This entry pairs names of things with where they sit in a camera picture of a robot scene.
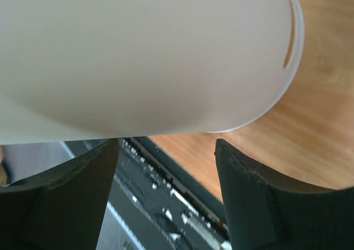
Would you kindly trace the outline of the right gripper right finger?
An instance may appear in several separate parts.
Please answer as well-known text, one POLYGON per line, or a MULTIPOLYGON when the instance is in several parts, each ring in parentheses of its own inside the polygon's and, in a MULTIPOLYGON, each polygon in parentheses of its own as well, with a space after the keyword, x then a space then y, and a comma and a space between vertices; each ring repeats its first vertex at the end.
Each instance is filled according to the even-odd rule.
POLYGON ((353 188, 284 175, 218 139, 215 159, 233 249, 352 249, 353 188))

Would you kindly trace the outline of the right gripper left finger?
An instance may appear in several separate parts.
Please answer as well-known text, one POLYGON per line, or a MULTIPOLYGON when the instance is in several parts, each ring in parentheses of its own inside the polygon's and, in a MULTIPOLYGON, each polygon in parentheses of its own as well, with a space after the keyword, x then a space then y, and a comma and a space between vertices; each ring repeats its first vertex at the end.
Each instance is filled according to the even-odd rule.
POLYGON ((1 188, 1 249, 96 249, 119 153, 109 139, 1 188))

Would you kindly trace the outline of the white round bin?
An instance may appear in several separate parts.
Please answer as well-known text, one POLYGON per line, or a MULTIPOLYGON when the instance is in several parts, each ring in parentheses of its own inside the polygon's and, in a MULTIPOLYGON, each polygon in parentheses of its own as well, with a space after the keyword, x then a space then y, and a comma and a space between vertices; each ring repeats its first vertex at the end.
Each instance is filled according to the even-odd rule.
POLYGON ((1 0, 1 143, 232 131, 304 44, 299 0, 1 0))

